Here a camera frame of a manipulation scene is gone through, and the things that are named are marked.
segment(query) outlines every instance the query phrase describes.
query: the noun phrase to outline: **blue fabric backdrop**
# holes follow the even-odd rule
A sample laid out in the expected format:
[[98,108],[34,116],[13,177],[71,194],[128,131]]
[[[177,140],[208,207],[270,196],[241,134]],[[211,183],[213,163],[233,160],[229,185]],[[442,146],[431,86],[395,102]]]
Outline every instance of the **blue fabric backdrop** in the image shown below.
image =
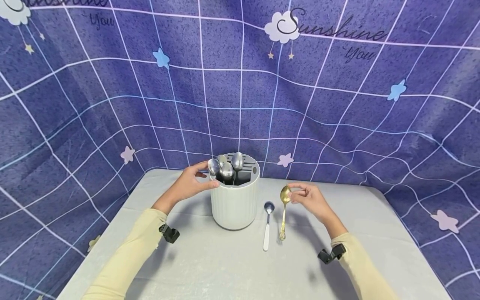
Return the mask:
[[376,187],[480,299],[478,0],[64,3],[0,3],[1,299],[54,299],[148,170],[237,150]]

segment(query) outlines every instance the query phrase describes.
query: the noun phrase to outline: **white spoon handle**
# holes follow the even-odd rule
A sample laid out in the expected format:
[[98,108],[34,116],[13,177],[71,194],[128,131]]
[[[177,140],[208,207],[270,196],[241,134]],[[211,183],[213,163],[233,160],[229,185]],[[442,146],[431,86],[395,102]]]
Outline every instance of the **white spoon handle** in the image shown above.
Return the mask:
[[270,240],[270,224],[265,226],[264,251],[268,251],[268,241]]

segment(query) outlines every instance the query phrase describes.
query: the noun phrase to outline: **wrist mount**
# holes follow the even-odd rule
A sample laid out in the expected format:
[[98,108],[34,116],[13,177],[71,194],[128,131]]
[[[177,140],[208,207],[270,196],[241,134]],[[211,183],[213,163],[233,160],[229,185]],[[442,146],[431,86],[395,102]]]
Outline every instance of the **wrist mount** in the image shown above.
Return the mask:
[[158,229],[163,234],[163,238],[169,242],[170,244],[175,243],[175,241],[179,238],[180,233],[178,230],[174,228],[170,228],[167,224],[163,224]]
[[335,247],[332,248],[332,252],[330,254],[327,253],[325,249],[322,249],[320,253],[318,253],[317,257],[324,263],[324,264],[329,264],[331,263],[334,259],[340,259],[342,258],[342,255],[346,253],[347,250],[343,246],[343,244],[338,244]]

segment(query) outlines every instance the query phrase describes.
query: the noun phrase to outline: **finger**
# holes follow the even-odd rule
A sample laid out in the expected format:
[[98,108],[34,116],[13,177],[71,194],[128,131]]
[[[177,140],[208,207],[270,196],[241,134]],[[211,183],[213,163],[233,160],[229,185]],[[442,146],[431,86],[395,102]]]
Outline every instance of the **finger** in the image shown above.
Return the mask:
[[300,195],[302,197],[306,197],[307,196],[307,191],[305,190],[298,190],[298,191],[293,191],[292,192],[292,195]]
[[220,182],[216,180],[211,180],[211,181],[200,183],[199,187],[200,187],[200,191],[206,191],[206,190],[215,189],[219,187],[219,185],[220,185]]
[[208,160],[201,161],[198,164],[191,166],[192,170],[197,173],[200,170],[207,170],[208,169]]
[[291,201],[299,202],[299,203],[302,203],[303,200],[305,199],[305,197],[303,197],[299,194],[292,193],[292,192],[288,194],[288,197],[290,198]]
[[302,189],[302,190],[307,190],[307,191],[309,191],[310,188],[312,187],[311,185],[303,183],[303,182],[292,182],[292,183],[289,183],[288,186],[290,188],[297,188],[297,189]]
[[202,172],[197,172],[197,173],[195,174],[195,177],[206,178],[207,176],[206,176],[204,173],[202,173]]

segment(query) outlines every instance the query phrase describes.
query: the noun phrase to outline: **hand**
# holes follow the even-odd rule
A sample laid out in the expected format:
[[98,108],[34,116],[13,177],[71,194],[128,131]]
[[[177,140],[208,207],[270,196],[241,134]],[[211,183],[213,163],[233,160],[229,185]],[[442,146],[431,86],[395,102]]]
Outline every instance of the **hand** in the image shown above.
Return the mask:
[[160,196],[152,208],[158,209],[168,215],[173,206],[181,200],[195,196],[200,192],[217,188],[219,183],[216,180],[200,183],[195,178],[205,178],[206,175],[199,172],[205,169],[208,169],[207,161],[187,167],[170,188]]
[[289,183],[288,186],[291,189],[301,189],[288,194],[291,202],[302,204],[320,222],[325,223],[331,215],[335,214],[317,186],[300,182]]

